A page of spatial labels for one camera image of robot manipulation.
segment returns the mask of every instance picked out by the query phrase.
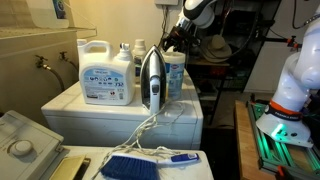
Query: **brush bristles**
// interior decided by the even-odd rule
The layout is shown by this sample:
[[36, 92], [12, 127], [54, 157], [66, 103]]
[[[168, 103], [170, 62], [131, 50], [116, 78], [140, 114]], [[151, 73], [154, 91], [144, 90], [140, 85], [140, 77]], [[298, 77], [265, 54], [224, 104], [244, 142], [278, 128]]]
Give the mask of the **brush bristles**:
[[101, 173], [105, 177], [121, 180], [158, 179], [156, 163], [122, 156], [112, 156], [101, 169]]

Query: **label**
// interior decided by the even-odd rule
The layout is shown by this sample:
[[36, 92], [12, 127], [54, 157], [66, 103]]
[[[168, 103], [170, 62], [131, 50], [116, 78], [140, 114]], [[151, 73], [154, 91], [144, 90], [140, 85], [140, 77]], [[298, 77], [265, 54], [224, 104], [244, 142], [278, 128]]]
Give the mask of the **label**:
[[168, 97], [176, 100], [181, 96], [183, 83], [184, 63], [170, 64], [166, 63]]
[[302, 114], [300, 112], [297, 112], [296, 114], [288, 114], [286, 112], [274, 108], [272, 104], [266, 106], [265, 113], [272, 114], [280, 119], [285, 119], [288, 121], [300, 121], [302, 119]]
[[140, 77], [140, 72], [141, 72], [141, 65], [142, 65], [142, 57], [141, 56], [134, 56], [133, 57], [134, 64], [135, 64], [135, 69], [136, 69], [136, 77]]
[[52, 0], [57, 19], [67, 19], [63, 0]]
[[87, 98], [121, 101], [126, 99], [125, 82], [122, 74], [104, 68], [86, 70], [83, 84]]

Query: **bottle cap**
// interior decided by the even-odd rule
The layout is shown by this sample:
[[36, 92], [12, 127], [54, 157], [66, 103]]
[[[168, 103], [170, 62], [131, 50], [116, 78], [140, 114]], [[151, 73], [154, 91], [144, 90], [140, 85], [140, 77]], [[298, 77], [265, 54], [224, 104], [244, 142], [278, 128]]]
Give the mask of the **bottle cap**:
[[133, 52], [137, 55], [146, 53], [146, 45], [144, 39], [136, 39]]
[[126, 43], [121, 43], [120, 52], [117, 54], [116, 58], [122, 61], [131, 61], [132, 54], [130, 52], [130, 45]]

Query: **plastic bottle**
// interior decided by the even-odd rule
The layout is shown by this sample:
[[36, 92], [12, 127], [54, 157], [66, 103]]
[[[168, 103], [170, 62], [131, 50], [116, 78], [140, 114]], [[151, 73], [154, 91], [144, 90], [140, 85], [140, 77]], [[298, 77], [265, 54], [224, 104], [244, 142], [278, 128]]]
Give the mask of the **plastic bottle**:
[[146, 54], [147, 50], [144, 39], [136, 39], [134, 49], [132, 50], [133, 60], [135, 63], [136, 82], [140, 82], [141, 65]]
[[40, 28], [68, 28], [63, 0], [27, 0], [32, 21]]
[[[104, 52], [94, 52], [102, 47]], [[129, 44], [121, 44], [113, 56], [112, 46], [106, 41], [91, 41], [78, 45], [79, 81], [87, 104], [127, 105], [135, 92], [134, 63]]]
[[186, 55], [180, 52], [163, 52], [162, 56], [166, 62], [168, 98], [178, 100], [181, 97]]

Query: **power cord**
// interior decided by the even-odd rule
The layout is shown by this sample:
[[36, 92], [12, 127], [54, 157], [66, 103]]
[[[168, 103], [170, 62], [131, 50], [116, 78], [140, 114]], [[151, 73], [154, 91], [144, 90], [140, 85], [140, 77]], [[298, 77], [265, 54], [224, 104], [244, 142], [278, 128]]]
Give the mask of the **power cord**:
[[232, 8], [234, 7], [234, 0], [227, 0], [225, 1], [224, 5], [223, 5], [223, 9], [225, 9], [225, 7], [228, 7], [228, 9], [226, 11], [223, 12], [223, 19], [222, 19], [222, 28], [220, 30], [220, 35], [222, 36], [223, 31], [224, 31], [224, 26], [227, 22], [227, 18], [232, 10]]
[[[171, 155], [176, 155], [179, 154], [178, 152], [175, 152], [169, 148], [166, 148], [164, 146], [159, 146], [157, 147], [155, 150], [150, 150], [150, 149], [143, 149], [142, 146], [139, 143], [140, 138], [142, 137], [142, 135], [147, 132], [148, 130], [157, 128], [157, 127], [161, 127], [161, 126], [170, 126], [176, 122], [176, 120], [182, 115], [185, 106], [183, 103], [180, 103], [178, 101], [175, 101], [174, 103], [177, 104], [180, 108], [180, 112], [177, 114], [177, 116], [169, 123], [163, 124], [163, 125], [159, 125], [158, 121], [157, 121], [157, 116], [163, 112], [166, 107], [170, 104], [174, 104], [174, 101], [172, 100], [168, 100], [163, 107], [155, 114], [151, 115], [150, 117], [148, 117], [146, 120], [144, 120], [135, 130], [134, 132], [131, 134], [131, 136], [129, 137], [129, 139], [127, 141], [125, 141], [124, 143], [114, 147], [114, 149], [110, 152], [107, 153], [107, 155], [104, 157], [103, 161], [101, 162], [100, 167], [98, 168], [97, 172], [93, 175], [93, 177], [91, 179], [95, 179], [96, 176], [99, 174], [100, 170], [104, 167], [106, 161], [108, 160], [108, 158], [110, 157], [110, 155], [116, 151], [121, 151], [121, 150], [125, 150], [125, 153], [129, 153], [131, 151], [137, 151], [140, 152], [141, 154], [145, 154], [145, 155], [149, 155], [149, 156], [153, 156], [155, 154], [160, 154], [160, 153], [166, 153], [166, 154], [171, 154]], [[135, 137], [135, 141], [131, 144], [128, 144], [131, 139]]]
[[161, 35], [161, 38], [160, 38], [160, 42], [159, 42], [159, 44], [158, 44], [158, 47], [161, 46], [161, 44], [162, 44], [162, 39], [163, 39], [163, 37], [167, 34], [166, 29], [167, 29], [168, 15], [169, 15], [169, 7], [166, 6], [166, 5], [162, 5], [162, 13], [163, 13], [163, 21], [162, 21], [162, 25], [161, 25], [162, 35]]
[[281, 37], [282, 39], [287, 39], [287, 38], [279, 35], [278, 33], [274, 32], [271, 28], [270, 28], [269, 30], [270, 30], [273, 34], [275, 34], [276, 36]]
[[296, 19], [296, 11], [297, 11], [297, 0], [294, 0], [293, 17], [292, 17], [292, 28], [293, 29], [300, 29], [320, 17], [320, 14], [316, 14], [316, 15], [312, 16], [311, 18], [309, 18], [308, 20], [306, 20], [301, 26], [296, 27], [294, 24], [295, 19]]

